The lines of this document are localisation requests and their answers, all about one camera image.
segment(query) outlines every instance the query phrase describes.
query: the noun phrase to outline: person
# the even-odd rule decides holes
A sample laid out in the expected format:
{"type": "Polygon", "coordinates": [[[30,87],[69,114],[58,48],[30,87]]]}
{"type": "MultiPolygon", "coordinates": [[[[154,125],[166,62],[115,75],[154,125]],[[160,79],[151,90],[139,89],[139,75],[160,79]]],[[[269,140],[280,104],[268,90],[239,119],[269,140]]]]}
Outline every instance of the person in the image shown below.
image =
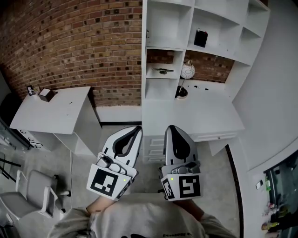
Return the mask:
{"type": "Polygon", "coordinates": [[[162,193],[99,197],[87,208],[71,209],[48,238],[235,238],[192,200],[169,202],[162,193]]]}

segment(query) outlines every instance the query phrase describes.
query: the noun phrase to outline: white office chair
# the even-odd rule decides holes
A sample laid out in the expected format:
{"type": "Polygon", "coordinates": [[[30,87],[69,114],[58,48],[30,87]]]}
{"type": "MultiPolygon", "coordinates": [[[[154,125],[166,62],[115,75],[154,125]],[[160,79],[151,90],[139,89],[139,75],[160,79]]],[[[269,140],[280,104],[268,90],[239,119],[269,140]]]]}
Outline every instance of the white office chair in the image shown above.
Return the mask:
{"type": "Polygon", "coordinates": [[[48,218],[52,218],[54,216],[55,206],[61,214],[65,213],[65,209],[62,209],[60,202],[57,200],[58,196],[71,196],[70,191],[56,194],[57,182],[58,175],[54,175],[51,178],[39,171],[32,170],[27,179],[23,172],[18,170],[16,191],[0,194],[0,200],[7,210],[18,220],[32,212],[39,212],[48,218]],[[18,191],[21,175],[27,181],[27,199],[18,191]]]}

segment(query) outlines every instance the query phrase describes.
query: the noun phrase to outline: white desk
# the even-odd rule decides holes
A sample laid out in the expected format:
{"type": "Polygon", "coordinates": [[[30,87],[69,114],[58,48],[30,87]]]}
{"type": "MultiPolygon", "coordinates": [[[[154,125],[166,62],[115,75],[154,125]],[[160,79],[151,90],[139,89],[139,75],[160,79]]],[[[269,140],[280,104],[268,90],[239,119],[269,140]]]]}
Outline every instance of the white desk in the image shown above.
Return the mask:
{"type": "Polygon", "coordinates": [[[52,150],[57,138],[74,154],[97,156],[101,126],[88,99],[90,87],[55,90],[50,102],[27,95],[10,128],[35,148],[52,150]]]}

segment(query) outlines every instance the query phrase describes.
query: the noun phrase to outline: gray floor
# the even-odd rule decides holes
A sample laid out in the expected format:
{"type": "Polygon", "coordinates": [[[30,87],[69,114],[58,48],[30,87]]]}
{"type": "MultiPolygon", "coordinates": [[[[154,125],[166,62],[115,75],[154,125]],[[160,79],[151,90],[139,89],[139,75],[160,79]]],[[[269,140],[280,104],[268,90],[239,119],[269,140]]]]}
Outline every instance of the gray floor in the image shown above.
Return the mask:
{"type": "MultiPolygon", "coordinates": [[[[123,126],[103,127],[99,145],[100,151],[106,138],[122,128],[123,126]]],[[[195,202],[206,213],[216,216],[225,227],[239,237],[236,189],[227,153],[222,150],[212,157],[208,143],[205,142],[198,143],[197,149],[203,175],[203,194],[202,197],[195,199],[195,202]]],[[[26,153],[0,146],[0,152],[4,152],[13,162],[20,163],[25,175],[28,175],[32,169],[50,176],[58,174],[61,179],[61,188],[70,190],[70,153],[63,145],[60,145],[53,152],[40,152],[32,149],[26,153]]],[[[91,164],[96,162],[96,159],[75,155],[73,158],[72,206],[85,207],[97,198],[95,193],[86,189],[89,169],[91,164]]],[[[158,167],[160,164],[145,165],[140,156],[135,166],[140,174],[132,184],[131,192],[156,192],[160,189],[158,167]]],[[[16,169],[12,169],[11,174],[15,177],[16,169]]],[[[15,183],[7,181],[3,176],[0,179],[0,192],[14,190],[15,183]]],[[[63,207],[69,210],[70,206],[70,198],[65,197],[63,207]]],[[[57,217],[48,219],[38,213],[32,213],[19,221],[15,221],[15,226],[22,238],[45,238],[57,219],[57,217]]]]}

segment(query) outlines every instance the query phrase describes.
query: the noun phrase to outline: gray sweatshirt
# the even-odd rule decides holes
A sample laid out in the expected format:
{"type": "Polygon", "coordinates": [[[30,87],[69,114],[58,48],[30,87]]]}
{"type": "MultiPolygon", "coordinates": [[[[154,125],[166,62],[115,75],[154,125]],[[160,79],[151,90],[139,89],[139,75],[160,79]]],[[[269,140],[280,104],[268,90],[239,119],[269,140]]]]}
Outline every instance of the gray sweatshirt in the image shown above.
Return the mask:
{"type": "Polygon", "coordinates": [[[123,195],[106,210],[91,215],[86,209],[71,209],[48,238],[75,238],[82,230],[90,238],[235,238],[214,216],[204,214],[198,222],[163,194],[148,193],[123,195]]]}

